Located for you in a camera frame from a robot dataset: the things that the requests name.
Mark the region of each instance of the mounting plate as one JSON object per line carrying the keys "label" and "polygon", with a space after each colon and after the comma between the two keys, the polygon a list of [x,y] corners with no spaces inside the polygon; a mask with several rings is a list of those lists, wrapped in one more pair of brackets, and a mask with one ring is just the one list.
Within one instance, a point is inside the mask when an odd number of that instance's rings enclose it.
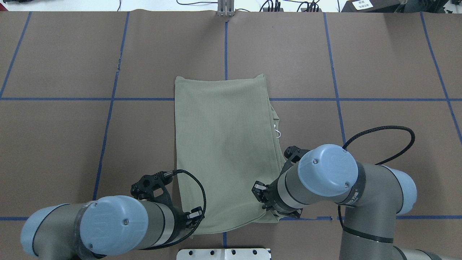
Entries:
{"label": "mounting plate", "polygon": [[268,248],[182,249],[176,260],[271,260]]}

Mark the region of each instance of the gray-green fabric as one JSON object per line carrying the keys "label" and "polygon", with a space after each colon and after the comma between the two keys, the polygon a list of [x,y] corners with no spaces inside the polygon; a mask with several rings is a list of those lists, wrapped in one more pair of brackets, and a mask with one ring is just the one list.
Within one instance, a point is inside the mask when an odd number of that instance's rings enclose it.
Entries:
{"label": "gray-green fabric", "polygon": [[[275,180],[285,162],[274,129],[278,123],[263,75],[225,81],[176,78],[177,168],[196,176],[207,197],[206,218],[195,234],[279,221],[251,191],[256,180]],[[178,182],[183,210],[202,205],[200,188],[190,177],[179,174]]]}

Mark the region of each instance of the gray metal bracket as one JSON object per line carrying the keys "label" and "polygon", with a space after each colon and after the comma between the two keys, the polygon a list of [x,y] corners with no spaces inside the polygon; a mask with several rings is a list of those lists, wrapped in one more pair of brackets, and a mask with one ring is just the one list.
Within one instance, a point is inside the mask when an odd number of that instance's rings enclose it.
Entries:
{"label": "gray metal bracket", "polygon": [[234,0],[218,0],[218,16],[234,16]]}

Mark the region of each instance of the white metal bracket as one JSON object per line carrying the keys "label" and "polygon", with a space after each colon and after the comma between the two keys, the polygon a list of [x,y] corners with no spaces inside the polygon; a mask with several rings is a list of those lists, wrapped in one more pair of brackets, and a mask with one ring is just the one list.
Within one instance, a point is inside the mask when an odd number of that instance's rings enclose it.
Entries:
{"label": "white metal bracket", "polygon": [[267,248],[182,249],[176,260],[271,260]]}
{"label": "white metal bracket", "polygon": [[234,16],[234,0],[218,0],[218,16]]}

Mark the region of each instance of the white label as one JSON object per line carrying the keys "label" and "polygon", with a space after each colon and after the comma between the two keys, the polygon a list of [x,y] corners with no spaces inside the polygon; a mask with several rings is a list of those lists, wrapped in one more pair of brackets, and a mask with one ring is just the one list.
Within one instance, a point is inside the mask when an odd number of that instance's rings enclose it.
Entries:
{"label": "white label", "polygon": [[356,1],[356,2],[353,2],[353,5],[354,5],[354,8],[356,8],[356,10],[363,10],[363,9],[374,7],[371,4],[371,1],[369,0]]}

